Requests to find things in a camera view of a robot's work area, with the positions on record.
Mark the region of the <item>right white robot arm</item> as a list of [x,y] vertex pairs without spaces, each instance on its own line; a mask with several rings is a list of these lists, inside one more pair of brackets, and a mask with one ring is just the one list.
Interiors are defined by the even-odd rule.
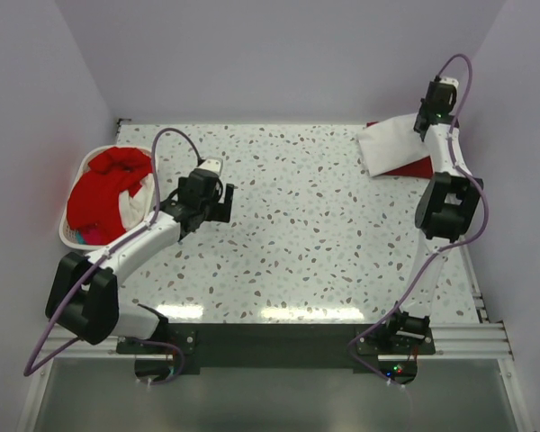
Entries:
[[457,90],[455,79],[435,77],[414,123],[429,151],[433,174],[415,211],[419,238],[407,294],[380,330],[379,340],[395,354],[432,342],[430,316],[437,281],[481,199],[483,181],[469,179],[460,149],[459,123],[453,115]]

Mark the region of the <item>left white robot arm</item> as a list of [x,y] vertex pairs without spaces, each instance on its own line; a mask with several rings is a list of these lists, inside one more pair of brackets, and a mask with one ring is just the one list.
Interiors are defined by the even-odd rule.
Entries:
[[168,342],[167,318],[121,301],[119,288],[158,252],[196,232],[204,222],[230,221],[234,187],[221,182],[222,162],[207,158],[135,229],[89,254],[58,263],[46,316],[79,339],[97,345],[110,336],[136,338],[149,353]]

